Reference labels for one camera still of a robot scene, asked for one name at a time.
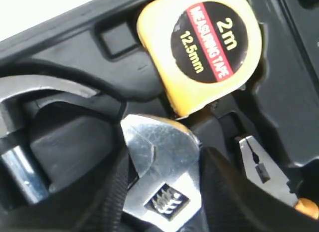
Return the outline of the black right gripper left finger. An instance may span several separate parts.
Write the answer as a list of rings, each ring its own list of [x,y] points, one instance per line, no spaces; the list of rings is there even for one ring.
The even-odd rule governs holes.
[[[129,153],[111,153],[48,199],[0,217],[2,232],[115,232],[128,193]]]

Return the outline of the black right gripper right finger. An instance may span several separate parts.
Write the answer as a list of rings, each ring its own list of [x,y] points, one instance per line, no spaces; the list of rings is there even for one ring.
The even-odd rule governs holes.
[[[210,232],[317,232],[319,222],[258,188],[216,148],[199,155],[199,190]]]

